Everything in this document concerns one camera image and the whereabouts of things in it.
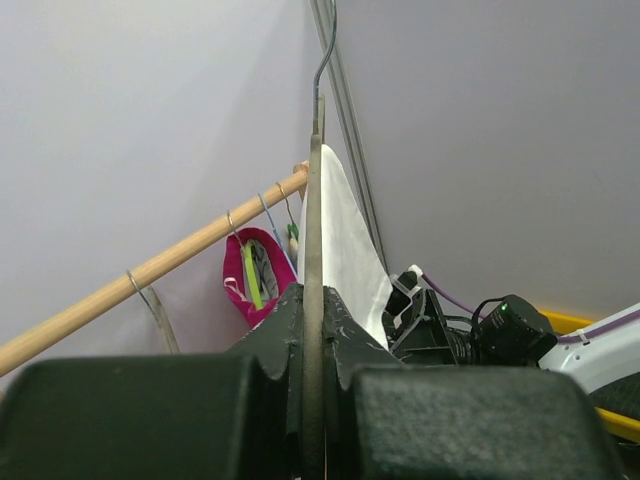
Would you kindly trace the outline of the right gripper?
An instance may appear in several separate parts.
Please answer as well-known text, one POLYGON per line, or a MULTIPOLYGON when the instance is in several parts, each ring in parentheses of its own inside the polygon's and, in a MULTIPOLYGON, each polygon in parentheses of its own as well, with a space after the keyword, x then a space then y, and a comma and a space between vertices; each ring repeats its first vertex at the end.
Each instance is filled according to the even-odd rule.
POLYGON ((384 310, 384 331, 391 354, 405 364, 454 365, 446 323, 434 291, 397 287, 384 310))

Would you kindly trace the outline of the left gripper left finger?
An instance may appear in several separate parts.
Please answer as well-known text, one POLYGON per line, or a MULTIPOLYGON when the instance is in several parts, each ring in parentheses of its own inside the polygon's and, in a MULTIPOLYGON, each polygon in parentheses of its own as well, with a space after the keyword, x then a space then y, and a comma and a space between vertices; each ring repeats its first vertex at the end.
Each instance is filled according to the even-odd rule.
POLYGON ((292 479, 303 288, 223 353, 34 363, 1 404, 5 479, 292 479))

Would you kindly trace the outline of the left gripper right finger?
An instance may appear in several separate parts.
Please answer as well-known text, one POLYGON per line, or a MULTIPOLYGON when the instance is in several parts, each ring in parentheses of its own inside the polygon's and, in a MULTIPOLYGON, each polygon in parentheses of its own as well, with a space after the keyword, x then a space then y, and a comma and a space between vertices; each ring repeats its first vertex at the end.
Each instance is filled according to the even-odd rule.
POLYGON ((615 443, 568 376, 406 365, 324 291, 331 479, 619 479, 615 443))

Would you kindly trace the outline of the white skirt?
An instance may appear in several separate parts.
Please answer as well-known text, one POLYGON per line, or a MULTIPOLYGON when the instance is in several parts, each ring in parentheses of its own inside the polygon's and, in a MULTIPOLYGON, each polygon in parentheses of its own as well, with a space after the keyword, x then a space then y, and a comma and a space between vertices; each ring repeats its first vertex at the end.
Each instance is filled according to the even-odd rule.
MULTIPOLYGON (((328 145, 322 147, 321 182, 323 285, 339 294, 353 321, 387 351, 382 314, 392 292, 391 281, 343 165, 328 145)), ((303 286, 306 209, 304 201, 297 260, 303 286)))

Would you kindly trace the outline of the lime green hanger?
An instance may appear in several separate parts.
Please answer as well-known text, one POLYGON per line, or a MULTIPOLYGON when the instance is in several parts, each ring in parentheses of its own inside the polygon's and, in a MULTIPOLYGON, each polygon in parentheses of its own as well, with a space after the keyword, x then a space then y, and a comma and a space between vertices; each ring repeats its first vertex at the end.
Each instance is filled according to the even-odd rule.
POLYGON ((263 308, 263 301, 260 293, 260 286, 256 274, 256 268, 253 261, 252 243, 247 242, 245 245, 243 245, 241 247, 241 252, 244 272, 246 276, 246 284, 249 288, 251 302, 253 303, 256 310, 261 310, 263 308))

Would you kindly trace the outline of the magenta pleated skirt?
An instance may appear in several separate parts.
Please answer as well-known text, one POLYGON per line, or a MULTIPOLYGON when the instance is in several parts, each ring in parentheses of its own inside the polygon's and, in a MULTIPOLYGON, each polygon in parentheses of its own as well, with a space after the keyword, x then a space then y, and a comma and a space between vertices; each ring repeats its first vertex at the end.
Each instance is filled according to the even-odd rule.
POLYGON ((288 256, 265 230, 248 227, 226 240, 223 286, 251 328, 276 306, 296 275, 288 256))

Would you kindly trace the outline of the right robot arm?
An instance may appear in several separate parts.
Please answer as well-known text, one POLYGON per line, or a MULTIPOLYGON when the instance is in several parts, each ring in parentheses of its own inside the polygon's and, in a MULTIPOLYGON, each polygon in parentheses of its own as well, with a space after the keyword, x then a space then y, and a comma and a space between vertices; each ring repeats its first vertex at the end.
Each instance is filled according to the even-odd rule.
POLYGON ((535 367, 570 376, 614 435, 639 440, 639 307, 603 320, 542 313, 517 295, 490 300, 488 314, 443 312, 435 291, 395 290, 382 322, 406 364, 535 367))

